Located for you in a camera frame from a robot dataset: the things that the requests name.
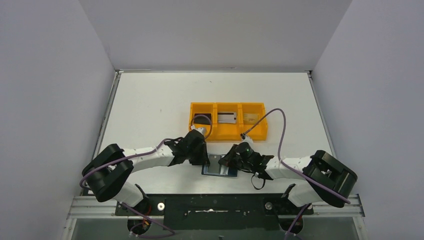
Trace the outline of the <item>blue leather card holder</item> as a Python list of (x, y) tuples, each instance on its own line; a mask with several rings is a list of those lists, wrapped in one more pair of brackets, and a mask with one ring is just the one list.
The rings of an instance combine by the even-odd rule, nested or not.
[(208, 154), (210, 164), (204, 164), (202, 166), (201, 174), (205, 176), (215, 177), (237, 177), (238, 170), (236, 168), (230, 168), (228, 166), (219, 164), (219, 160), (222, 159), (224, 156), (224, 154)]

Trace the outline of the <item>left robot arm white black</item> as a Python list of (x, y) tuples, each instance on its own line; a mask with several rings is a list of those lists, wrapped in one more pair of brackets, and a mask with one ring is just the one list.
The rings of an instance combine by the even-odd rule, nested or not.
[(147, 202), (147, 196), (131, 174), (155, 167), (171, 167), (188, 160), (193, 166), (208, 165), (204, 127), (194, 128), (184, 137), (165, 138), (157, 146), (123, 149), (108, 145), (82, 171), (79, 185), (94, 193), (98, 202), (116, 200), (129, 207)]

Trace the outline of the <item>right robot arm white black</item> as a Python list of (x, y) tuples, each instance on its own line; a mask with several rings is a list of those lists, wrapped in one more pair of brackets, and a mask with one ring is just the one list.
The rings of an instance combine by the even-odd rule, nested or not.
[(291, 179), (298, 182), (286, 189), (283, 197), (296, 207), (325, 202), (336, 208), (350, 203), (349, 195), (357, 174), (324, 150), (306, 157), (281, 159), (264, 155), (244, 141), (234, 144), (218, 163), (262, 179), (264, 182)]

